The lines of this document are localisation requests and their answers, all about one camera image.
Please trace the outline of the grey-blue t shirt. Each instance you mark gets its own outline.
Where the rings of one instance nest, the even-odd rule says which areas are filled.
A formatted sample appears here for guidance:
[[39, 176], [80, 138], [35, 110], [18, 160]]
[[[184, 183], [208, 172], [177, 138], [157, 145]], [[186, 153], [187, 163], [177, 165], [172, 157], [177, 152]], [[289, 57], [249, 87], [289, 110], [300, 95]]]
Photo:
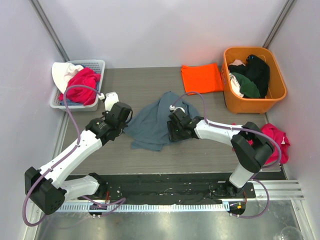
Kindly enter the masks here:
[[164, 146], [171, 144], [167, 122], [170, 120], [172, 104], [183, 108], [191, 118], [200, 115], [191, 103], [180, 99], [176, 93], [164, 93], [158, 100], [140, 110], [124, 129], [124, 133], [133, 138], [130, 144], [132, 150], [160, 152]]

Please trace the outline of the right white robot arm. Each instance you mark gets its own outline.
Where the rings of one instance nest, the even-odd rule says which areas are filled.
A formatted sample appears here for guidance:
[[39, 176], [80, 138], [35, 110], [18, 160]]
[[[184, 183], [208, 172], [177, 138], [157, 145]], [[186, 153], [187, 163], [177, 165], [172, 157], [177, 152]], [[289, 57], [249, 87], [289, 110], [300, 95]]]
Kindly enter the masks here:
[[212, 140], [231, 146], [238, 165], [230, 177], [214, 190], [217, 196], [236, 198], [244, 191], [245, 184], [264, 167], [275, 147], [271, 138], [264, 136], [252, 122], [245, 125], [228, 125], [209, 121], [201, 116], [191, 118], [181, 107], [169, 107], [167, 122], [169, 140]]

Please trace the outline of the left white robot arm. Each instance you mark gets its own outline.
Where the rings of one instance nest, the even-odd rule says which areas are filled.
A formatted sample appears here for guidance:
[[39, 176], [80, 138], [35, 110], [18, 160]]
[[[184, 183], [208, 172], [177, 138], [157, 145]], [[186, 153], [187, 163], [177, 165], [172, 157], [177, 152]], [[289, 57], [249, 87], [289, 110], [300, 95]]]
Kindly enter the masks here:
[[123, 102], [114, 103], [100, 118], [89, 122], [69, 147], [40, 169], [30, 167], [24, 173], [25, 194], [45, 215], [56, 212], [64, 202], [91, 196], [102, 199], [107, 192], [107, 182], [97, 173], [67, 180], [92, 153], [107, 142], [114, 141], [132, 119], [132, 108]]

